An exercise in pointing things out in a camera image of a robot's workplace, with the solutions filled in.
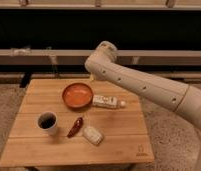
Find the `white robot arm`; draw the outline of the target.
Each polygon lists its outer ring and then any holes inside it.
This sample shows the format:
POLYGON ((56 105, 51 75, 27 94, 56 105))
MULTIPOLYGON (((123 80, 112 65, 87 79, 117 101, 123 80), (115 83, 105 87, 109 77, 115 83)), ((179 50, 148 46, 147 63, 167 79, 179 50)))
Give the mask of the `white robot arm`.
MULTIPOLYGON (((117 47, 102 41, 85 61, 88 72, 173 111, 201 131, 201 90, 115 63, 117 47)), ((201 146, 194 171, 201 171, 201 146)))

